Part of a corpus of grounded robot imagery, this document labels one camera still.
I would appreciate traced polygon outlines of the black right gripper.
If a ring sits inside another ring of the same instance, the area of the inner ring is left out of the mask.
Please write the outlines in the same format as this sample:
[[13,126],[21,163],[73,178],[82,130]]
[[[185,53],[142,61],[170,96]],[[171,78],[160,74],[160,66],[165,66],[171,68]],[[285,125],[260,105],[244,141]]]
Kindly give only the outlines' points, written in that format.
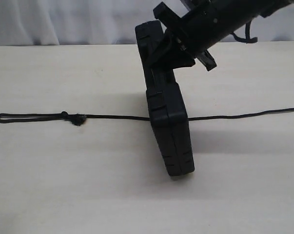
[[151,69],[174,70],[192,67],[198,59],[210,71],[216,68],[216,61],[207,51],[197,48],[197,40],[191,34],[186,21],[179,17],[165,3],[161,2],[153,9],[155,19],[159,20],[166,30],[156,49],[147,58]]

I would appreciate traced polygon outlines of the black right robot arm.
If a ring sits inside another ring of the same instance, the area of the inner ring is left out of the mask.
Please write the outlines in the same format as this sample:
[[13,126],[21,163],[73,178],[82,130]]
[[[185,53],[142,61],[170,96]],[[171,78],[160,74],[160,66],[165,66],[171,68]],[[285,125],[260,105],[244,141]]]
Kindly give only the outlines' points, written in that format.
[[208,49],[242,26],[246,37],[234,38],[242,43],[256,43],[249,34],[250,23],[258,16],[269,17],[294,4],[294,0],[185,0],[189,11],[179,17],[165,3],[154,8],[155,19],[166,27],[163,39],[147,58],[150,68],[173,70],[192,67],[198,59],[210,71],[216,62]]

